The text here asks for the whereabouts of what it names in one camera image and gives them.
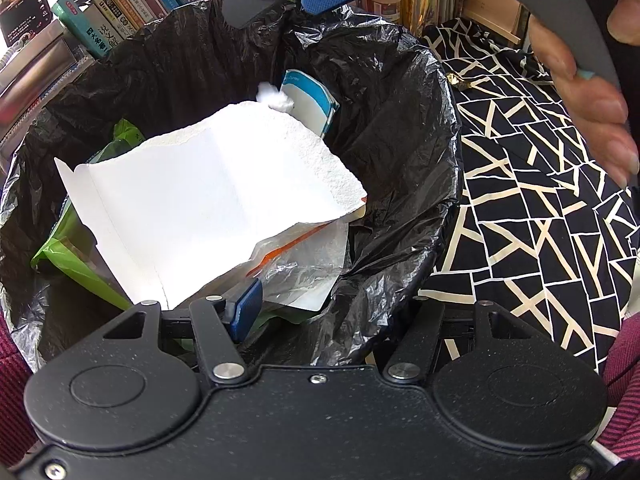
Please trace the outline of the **person's right hand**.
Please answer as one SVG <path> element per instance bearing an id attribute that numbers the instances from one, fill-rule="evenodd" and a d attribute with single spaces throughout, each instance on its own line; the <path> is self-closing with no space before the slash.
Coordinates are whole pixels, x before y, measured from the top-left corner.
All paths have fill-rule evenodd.
<path id="1" fill-rule="evenodd" d="M 624 188 L 639 172 L 639 154 L 625 128 L 628 106 L 623 95 L 601 77 L 578 70 L 570 48 L 536 16 L 529 18 L 528 31 L 534 55 L 548 68 L 591 156 Z"/>

